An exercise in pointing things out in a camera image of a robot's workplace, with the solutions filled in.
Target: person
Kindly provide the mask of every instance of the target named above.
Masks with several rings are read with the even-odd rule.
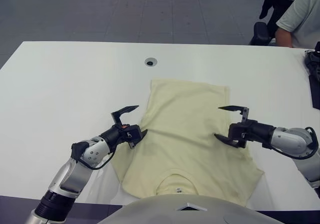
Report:
[[[314,49],[320,41],[320,0],[295,0],[276,25],[277,46]]]
[[[293,2],[294,0],[264,0],[259,19],[265,18],[268,15],[269,9],[273,7],[274,10],[272,16],[267,24],[267,29],[272,39],[275,37],[275,33],[278,29],[276,22],[287,11]]]

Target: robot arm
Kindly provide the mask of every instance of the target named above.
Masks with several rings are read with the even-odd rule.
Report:
[[[320,197],[320,149],[315,131],[311,127],[285,129],[258,123],[248,119],[247,107],[225,106],[220,109],[240,111],[242,122],[230,125],[228,137],[215,134],[218,140],[235,148],[245,148],[247,141],[257,141],[264,148],[290,157],[309,185],[316,188]]]
[[[90,179],[93,170],[104,167],[115,154],[117,145],[128,142],[133,149],[146,135],[138,125],[123,125],[120,116],[138,106],[128,106],[112,113],[115,125],[99,136],[72,145],[70,159],[61,167],[49,185],[40,204],[26,224],[64,223],[76,198]],[[97,167],[105,156],[110,158]]]

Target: cream t-shirt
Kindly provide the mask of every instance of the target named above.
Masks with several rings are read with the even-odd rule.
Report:
[[[131,150],[121,144],[112,160],[123,189],[145,198],[160,194],[199,194],[245,205],[263,172],[248,149],[221,143],[227,135],[227,87],[177,80],[153,80],[147,111],[148,129]]]
[[[293,47],[314,49],[320,41],[320,0],[295,0],[276,24],[292,33]]]

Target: white table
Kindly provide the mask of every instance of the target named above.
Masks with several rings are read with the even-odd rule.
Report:
[[[158,64],[147,67],[145,59]],[[251,119],[283,127],[312,126],[304,51],[279,47],[24,42],[0,70],[0,195],[38,198],[70,156],[72,143],[102,133],[110,113],[140,105],[123,122],[141,119],[154,78],[230,87],[230,103]],[[239,121],[239,114],[232,114]],[[249,144],[265,171],[248,206],[257,210],[320,209],[316,193],[293,161]],[[111,165],[95,172],[78,202],[127,204]]]

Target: person's arm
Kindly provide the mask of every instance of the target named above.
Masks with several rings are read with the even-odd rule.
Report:
[[[275,35],[275,40],[276,44],[280,47],[293,48],[291,33],[287,30],[278,28]]]

